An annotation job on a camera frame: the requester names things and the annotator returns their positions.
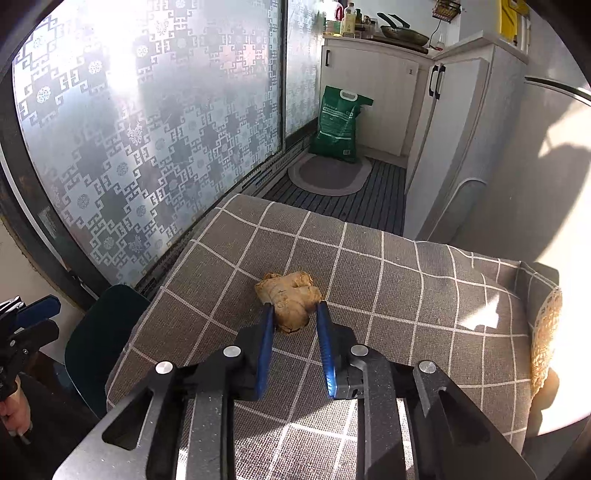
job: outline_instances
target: dark striped floor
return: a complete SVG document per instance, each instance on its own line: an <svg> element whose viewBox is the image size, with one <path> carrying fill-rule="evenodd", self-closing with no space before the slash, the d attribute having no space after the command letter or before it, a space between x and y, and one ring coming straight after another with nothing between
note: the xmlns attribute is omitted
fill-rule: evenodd
<svg viewBox="0 0 591 480"><path fill-rule="evenodd" d="M296 187L283 175L265 198L304 210L402 235L406 169L369 159L372 170L357 193L343 197L316 195Z"/></svg>

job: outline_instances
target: bag handle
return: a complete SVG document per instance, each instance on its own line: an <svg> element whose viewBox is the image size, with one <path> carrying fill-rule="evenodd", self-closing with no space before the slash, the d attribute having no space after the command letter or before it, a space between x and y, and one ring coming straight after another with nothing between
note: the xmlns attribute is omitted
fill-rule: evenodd
<svg viewBox="0 0 591 480"><path fill-rule="evenodd" d="M341 90L339 95L343 100L348 100L349 102L357 100L357 94L348 90Z"/></svg>

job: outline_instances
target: frosted window film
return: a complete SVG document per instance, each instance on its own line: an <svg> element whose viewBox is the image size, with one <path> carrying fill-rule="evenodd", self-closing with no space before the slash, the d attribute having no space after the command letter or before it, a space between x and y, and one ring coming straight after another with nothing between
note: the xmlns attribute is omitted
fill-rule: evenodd
<svg viewBox="0 0 591 480"><path fill-rule="evenodd" d="M272 0L65 0L18 53L33 165L111 283L279 150L279 18Z"/></svg>
<svg viewBox="0 0 591 480"><path fill-rule="evenodd" d="M318 114L324 18L317 0L288 0L285 134Z"/></svg>

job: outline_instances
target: checkered fabric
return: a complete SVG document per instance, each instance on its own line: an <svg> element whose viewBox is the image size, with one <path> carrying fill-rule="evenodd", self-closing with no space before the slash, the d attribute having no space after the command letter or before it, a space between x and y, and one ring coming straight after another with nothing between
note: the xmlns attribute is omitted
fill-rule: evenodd
<svg viewBox="0 0 591 480"><path fill-rule="evenodd" d="M109 405L158 361L192 364L231 344L258 321L255 283L296 270L333 321L391 361L434 360L521 450L530 337L514 290L538 295L534 270L244 195L198 224L111 373ZM265 397L236 405L239 478L355 477L356 403L328 400L314 325L275 334Z"/></svg>

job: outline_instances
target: gray oval rug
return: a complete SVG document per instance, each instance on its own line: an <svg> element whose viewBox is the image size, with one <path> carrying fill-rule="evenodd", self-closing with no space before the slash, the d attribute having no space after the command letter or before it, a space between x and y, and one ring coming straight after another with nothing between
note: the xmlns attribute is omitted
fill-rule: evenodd
<svg viewBox="0 0 591 480"><path fill-rule="evenodd" d="M302 156L288 170L299 188L317 195L342 197L361 190L371 172L371 162L361 157L356 163L313 153Z"/></svg>

